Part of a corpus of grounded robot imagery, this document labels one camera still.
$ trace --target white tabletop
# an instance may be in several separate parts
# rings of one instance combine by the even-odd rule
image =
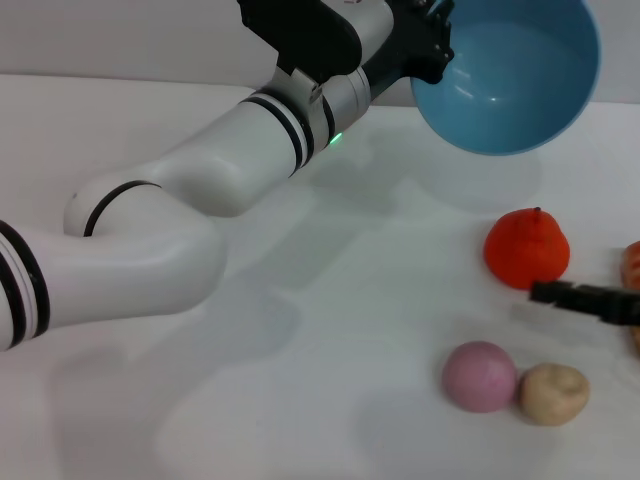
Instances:
[[[60,231],[87,178],[156,158],[248,93],[0,76],[0,218]],[[528,305],[479,251],[510,210],[550,211],[566,277],[618,283],[640,240],[640,106],[592,104],[509,158],[373,108],[279,191],[220,221],[222,287],[175,317],[51,331],[0,355],[3,480],[637,479],[640,357],[626,332]],[[450,349],[505,348],[592,383],[573,423],[464,413]]]

